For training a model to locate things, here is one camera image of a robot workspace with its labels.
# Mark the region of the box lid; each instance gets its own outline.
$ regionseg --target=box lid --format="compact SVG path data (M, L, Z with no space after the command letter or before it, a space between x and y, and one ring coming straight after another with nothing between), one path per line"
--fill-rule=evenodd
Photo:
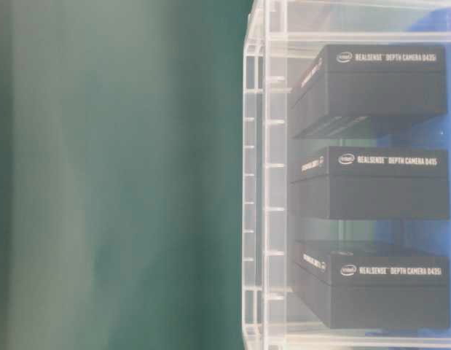
M295 241L294 262L327 284L446 286L447 257L372 241Z
M325 147L294 162L290 182L316 176L447 177L448 153L442 149Z
M291 89L293 108L326 73L418 72L445 74L445 50L437 44L328 44Z

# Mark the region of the black box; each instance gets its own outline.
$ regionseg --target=black box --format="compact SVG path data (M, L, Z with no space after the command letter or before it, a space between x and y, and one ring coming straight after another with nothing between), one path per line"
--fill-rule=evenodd
M289 135L366 139L447 112L442 46L326 45L289 96Z
M326 147L291 165L289 211L322 219L449 219L447 151Z
M447 257L365 241L297 241L293 291L329 328L450 326Z

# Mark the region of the green background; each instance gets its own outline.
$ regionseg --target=green background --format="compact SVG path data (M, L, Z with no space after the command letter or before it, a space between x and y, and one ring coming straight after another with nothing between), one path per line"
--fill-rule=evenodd
M250 0L0 0L0 349L241 349Z

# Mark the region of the clear plastic container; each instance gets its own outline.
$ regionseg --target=clear plastic container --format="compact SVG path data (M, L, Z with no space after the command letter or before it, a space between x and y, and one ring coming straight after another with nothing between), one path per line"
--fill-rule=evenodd
M316 56L331 44L444 48L446 110L409 127L362 139L330 133L330 138L294 137L290 130L294 124L289 123L292 90L305 84ZM364 59L375 60L373 56ZM451 1L255 0L248 18L243 67L242 324L246 348L451 348ZM294 195L295 188L291 169L304 165L298 163L300 157L310 159L329 145L446 150L450 218L321 219L295 214L289 210L289 194ZM310 205L315 198L301 201ZM450 323L437 328L411 327L410 322L395 329L344 328L343 322L328 326L315 306L309 307L294 290L295 242L307 240L386 242L446 257ZM377 305L373 313L379 308L398 312L395 303Z

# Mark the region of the stacked boxes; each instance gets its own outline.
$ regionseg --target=stacked boxes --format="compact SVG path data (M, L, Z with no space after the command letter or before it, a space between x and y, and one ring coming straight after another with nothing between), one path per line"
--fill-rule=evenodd
M445 63L438 45L327 45L290 93L289 137L376 138L444 114ZM450 218L445 150L289 151L295 216ZM292 289L330 328L447 328L449 279L448 257L398 242L301 240L292 247Z

